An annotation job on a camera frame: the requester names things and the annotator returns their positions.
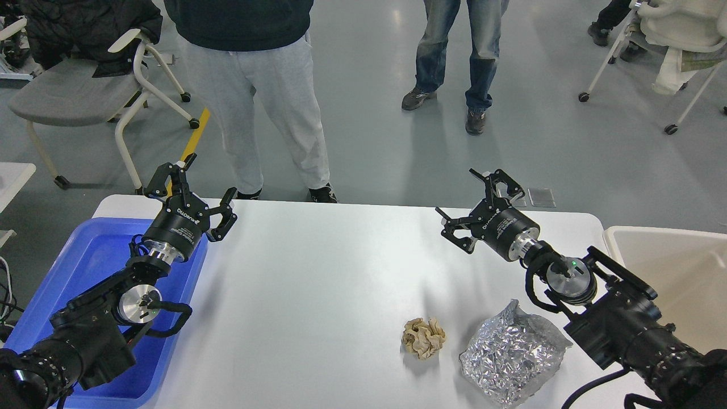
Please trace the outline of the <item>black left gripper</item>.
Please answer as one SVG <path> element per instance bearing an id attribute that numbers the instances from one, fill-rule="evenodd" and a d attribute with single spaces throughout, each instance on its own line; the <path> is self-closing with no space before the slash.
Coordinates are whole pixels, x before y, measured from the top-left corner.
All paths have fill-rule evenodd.
<path id="1" fill-rule="evenodd" d="M 190 258 L 203 233 L 211 243 L 222 241 L 238 220 L 231 205 L 236 187 L 225 192 L 218 207 L 210 208 L 202 199 L 192 197 L 186 173 L 195 158 L 197 153 L 190 153 L 183 161 L 160 165 L 144 188 L 144 196 L 150 198 L 180 196 L 190 199 L 189 205 L 182 204 L 180 198 L 168 199 L 142 238 L 148 249 L 166 248 L 170 253 L 173 248 L 174 260 L 180 262 Z M 217 214 L 222 219 L 218 226 L 210 228 L 210 217 Z"/>

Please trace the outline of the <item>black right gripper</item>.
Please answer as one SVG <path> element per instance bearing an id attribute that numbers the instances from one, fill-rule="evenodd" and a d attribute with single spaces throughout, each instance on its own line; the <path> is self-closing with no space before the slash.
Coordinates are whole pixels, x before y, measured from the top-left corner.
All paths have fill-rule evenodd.
<path id="1" fill-rule="evenodd" d="M 469 172 L 484 183 L 484 197 L 468 216 L 462 218 L 451 218 L 435 207 L 443 218 L 440 235 L 467 254 L 473 253 L 476 239 L 480 239 L 506 261 L 524 259 L 540 235 L 540 226 L 512 207 L 512 201 L 525 197 L 524 189 L 501 169 L 481 174 L 470 168 Z M 505 196 L 499 196 L 499 185 L 506 188 Z M 472 236 L 458 237 L 455 231 L 459 230 L 471 231 Z"/>

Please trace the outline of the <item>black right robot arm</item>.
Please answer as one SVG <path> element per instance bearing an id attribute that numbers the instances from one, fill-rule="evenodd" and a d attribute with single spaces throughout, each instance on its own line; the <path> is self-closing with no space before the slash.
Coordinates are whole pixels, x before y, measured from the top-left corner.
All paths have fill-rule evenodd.
<path id="1" fill-rule="evenodd" d="M 503 170 L 474 173 L 484 197 L 468 216 L 443 214 L 442 235 L 465 253 L 478 240 L 508 262 L 525 269 L 525 292 L 539 308 L 564 313 L 565 331 L 600 368 L 621 370 L 580 387 L 566 399 L 569 408 L 591 389 L 634 372 L 656 394 L 626 394 L 633 408 L 724 408 L 725 350 L 701 354 L 674 336 L 675 326 L 659 324 L 657 291 L 605 253 L 589 247 L 569 258 L 538 238 L 540 226 L 511 204 L 524 189 Z"/>

